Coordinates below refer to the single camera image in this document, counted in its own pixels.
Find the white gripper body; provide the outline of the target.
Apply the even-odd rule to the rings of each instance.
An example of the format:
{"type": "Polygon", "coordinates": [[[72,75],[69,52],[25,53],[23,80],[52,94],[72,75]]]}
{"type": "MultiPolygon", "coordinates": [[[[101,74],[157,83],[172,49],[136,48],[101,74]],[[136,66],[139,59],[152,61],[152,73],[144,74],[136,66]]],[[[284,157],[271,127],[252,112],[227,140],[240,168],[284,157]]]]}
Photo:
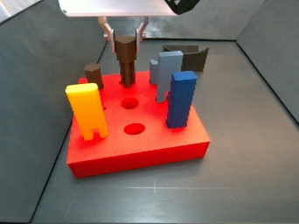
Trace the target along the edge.
{"type": "Polygon", "coordinates": [[[175,16],[164,0],[59,0],[68,17],[175,16]]]}

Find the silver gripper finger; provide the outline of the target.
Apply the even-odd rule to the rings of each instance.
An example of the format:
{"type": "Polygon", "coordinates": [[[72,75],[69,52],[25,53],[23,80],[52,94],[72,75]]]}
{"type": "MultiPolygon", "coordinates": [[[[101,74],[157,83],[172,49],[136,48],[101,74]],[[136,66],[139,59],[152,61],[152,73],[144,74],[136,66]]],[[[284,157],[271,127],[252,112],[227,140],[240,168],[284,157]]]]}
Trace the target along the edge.
{"type": "Polygon", "coordinates": [[[141,41],[145,38],[145,27],[148,25],[148,17],[141,17],[141,23],[135,29],[135,39],[136,39],[136,52],[140,53],[141,41]]]}
{"type": "Polygon", "coordinates": [[[108,24],[108,18],[99,17],[97,22],[104,31],[104,37],[105,37],[107,41],[111,43],[111,49],[115,49],[115,31],[108,24]]]}

